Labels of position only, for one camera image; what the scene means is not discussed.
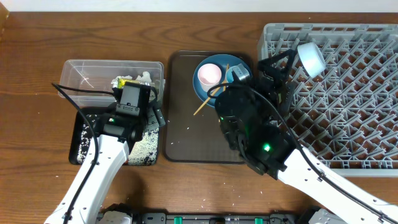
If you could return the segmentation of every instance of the dish rack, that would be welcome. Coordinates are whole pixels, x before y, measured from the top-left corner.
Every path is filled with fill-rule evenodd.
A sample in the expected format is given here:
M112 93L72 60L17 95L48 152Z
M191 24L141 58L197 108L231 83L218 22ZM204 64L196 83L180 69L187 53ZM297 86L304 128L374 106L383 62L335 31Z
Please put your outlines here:
M296 89L285 119L295 137L340 175L398 177L397 39L395 24L264 27L259 60L307 42L320 48L326 69L315 78L299 56L294 60L289 79Z

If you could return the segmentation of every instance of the wooden stick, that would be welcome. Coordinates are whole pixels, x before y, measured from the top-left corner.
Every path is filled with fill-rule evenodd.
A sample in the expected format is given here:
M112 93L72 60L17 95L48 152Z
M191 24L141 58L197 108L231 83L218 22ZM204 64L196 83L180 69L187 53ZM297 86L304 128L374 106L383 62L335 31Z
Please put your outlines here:
M229 69L229 64L227 64L226 65L226 70L228 71L228 69ZM224 79L224 81L223 81L223 83L226 83L226 71L225 71L225 79ZM218 88L216 88L215 90L213 90L211 93L210 93L210 95L211 96L214 96L214 94L216 94L216 92L219 90L220 88L218 87ZM209 102L209 100L210 100L210 97L208 97L200 106L199 106L199 108L194 112L194 116L207 104L207 102Z

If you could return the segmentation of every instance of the plastic bin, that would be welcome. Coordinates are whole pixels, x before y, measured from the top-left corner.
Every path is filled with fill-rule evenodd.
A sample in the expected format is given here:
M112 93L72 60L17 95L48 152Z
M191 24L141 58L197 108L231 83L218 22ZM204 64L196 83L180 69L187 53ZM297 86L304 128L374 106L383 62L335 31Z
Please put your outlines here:
M143 72L150 73L150 79L162 101L164 89L164 66L160 62L120 60L67 60L63 65L60 85L81 90L103 90L112 92L111 81L118 76L132 76L135 80ZM81 107L107 107L115 102L113 96L98 93L82 93L66 90L71 99Z

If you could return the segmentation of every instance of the green light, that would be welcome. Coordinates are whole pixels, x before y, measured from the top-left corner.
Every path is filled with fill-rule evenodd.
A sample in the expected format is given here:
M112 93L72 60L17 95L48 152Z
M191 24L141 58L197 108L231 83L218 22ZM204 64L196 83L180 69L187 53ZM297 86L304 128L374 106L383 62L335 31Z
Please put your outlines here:
M269 152L270 149L271 149L270 145L269 145L268 143L266 143L266 144L264 145L264 150L267 151L267 152Z

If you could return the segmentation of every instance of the wooden table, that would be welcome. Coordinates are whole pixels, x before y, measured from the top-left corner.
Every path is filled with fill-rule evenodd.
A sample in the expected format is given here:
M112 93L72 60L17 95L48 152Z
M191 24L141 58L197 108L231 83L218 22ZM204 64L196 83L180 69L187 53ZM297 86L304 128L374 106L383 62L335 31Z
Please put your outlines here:
M233 50L256 59L270 22L398 23L397 14L329 13L22 13L12 12L0 42L0 222L43 223L80 166L68 152L76 111L51 82L68 59L160 61L176 50ZM350 178L398 204L398 179ZM103 206L140 212L303 212L314 200L246 166L124 166Z

